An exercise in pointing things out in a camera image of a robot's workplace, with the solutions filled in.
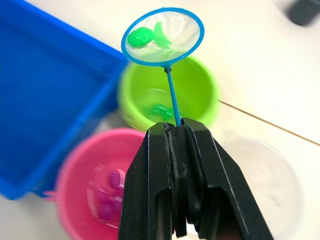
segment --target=table surface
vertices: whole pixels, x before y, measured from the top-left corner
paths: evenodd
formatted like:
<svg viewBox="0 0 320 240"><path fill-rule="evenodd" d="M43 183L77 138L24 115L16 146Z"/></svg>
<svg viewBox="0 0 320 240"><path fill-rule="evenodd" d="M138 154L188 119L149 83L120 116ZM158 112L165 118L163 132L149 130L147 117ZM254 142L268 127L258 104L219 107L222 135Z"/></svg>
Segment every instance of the table surface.
<svg viewBox="0 0 320 240"><path fill-rule="evenodd" d="M296 176L301 198L295 229L277 239L320 239L320 21L308 27L292 24L283 14L288 0L29 2L118 50L129 24L148 11L173 6L196 13L206 33L194 55L211 69L221 88L212 135L222 145L230 133L237 133L277 149ZM123 126L114 113L97 131ZM258 189L252 192L259 194ZM258 204L266 215L281 213ZM0 232L6 240L69 240L55 203L33 194L18 201L0 197Z"/></svg>

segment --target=green toy fish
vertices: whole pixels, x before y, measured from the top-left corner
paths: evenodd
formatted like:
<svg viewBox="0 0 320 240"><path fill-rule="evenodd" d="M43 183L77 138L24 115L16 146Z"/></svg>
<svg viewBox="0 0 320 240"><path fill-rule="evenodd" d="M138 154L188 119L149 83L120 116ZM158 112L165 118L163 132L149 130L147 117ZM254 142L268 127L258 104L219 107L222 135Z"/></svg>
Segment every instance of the green toy fish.
<svg viewBox="0 0 320 240"><path fill-rule="evenodd" d="M152 40L154 40L160 48L170 49L169 45L172 44L172 42L170 42L164 34L162 22L160 21L155 24L154 31L142 26L132 31L127 37L129 45L133 48L143 48Z"/></svg>

